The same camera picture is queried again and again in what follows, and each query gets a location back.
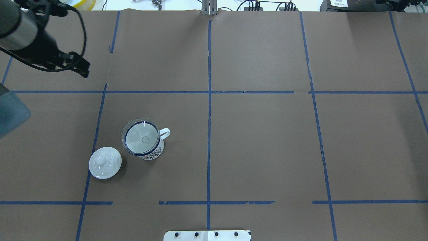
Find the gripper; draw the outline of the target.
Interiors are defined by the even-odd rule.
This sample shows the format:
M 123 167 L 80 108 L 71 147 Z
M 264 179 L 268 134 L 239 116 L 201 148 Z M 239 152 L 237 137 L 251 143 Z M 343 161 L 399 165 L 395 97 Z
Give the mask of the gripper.
M 47 32 L 38 32 L 34 40 L 20 50 L 20 58 L 46 69 L 69 67 L 83 78 L 88 78 L 90 63 L 76 52 L 64 53 Z

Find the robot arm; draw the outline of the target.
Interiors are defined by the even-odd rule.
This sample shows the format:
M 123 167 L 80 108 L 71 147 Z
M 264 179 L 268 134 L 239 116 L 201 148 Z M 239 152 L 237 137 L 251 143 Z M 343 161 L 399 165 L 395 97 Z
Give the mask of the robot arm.
M 69 11 L 78 15 L 84 42 L 81 53 L 59 50 L 46 31 L 50 16 L 65 17 Z M 84 59 L 87 32 L 81 13 L 59 0 L 2 0 L 0 46 L 3 53 L 17 61 L 47 73 L 73 71 L 87 78 L 90 63 Z

